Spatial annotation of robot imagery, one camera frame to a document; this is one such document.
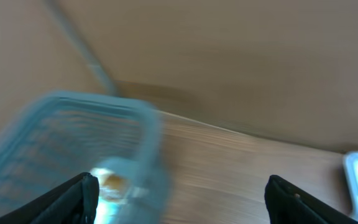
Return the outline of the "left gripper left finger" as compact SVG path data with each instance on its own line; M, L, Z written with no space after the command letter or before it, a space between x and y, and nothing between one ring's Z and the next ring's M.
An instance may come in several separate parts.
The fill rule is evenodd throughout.
M98 178L82 172L1 216L0 224L93 224L98 199Z

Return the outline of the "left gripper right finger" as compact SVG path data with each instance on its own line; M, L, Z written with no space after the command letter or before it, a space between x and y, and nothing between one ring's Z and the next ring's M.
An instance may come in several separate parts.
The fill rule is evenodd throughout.
M358 224L279 175L269 177L264 199L271 224Z

